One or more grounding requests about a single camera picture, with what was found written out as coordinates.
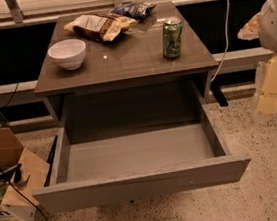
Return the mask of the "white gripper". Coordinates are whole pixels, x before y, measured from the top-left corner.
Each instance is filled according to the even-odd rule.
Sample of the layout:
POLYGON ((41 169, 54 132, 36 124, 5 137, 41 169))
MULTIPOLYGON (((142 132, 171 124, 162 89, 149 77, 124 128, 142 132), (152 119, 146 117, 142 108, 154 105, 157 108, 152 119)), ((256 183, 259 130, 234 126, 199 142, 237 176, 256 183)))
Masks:
MULTIPOLYGON (((259 38, 263 48, 277 52, 277 0, 266 0, 260 13, 239 30, 237 38, 247 41, 259 38)), ((277 114, 277 55, 258 64, 255 79, 252 118, 261 123, 270 121, 277 114)))

